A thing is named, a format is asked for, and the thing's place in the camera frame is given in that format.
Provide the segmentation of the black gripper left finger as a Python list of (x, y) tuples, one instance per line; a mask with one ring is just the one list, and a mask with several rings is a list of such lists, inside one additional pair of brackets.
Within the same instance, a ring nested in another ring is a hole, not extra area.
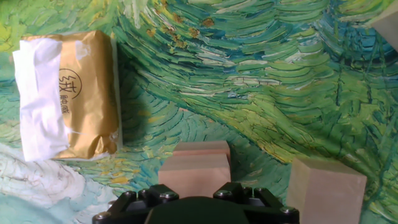
[(179, 194), (164, 184), (138, 192), (126, 191), (107, 211), (94, 215), (92, 224), (144, 224), (153, 208), (178, 199)]

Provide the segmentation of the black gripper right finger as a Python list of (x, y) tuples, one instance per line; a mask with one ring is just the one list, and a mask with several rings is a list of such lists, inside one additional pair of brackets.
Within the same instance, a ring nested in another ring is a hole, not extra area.
[(248, 223), (299, 224), (299, 211), (285, 206), (267, 188), (243, 187), (237, 182), (227, 182), (213, 194), (214, 199), (224, 200), (226, 211), (242, 215)]

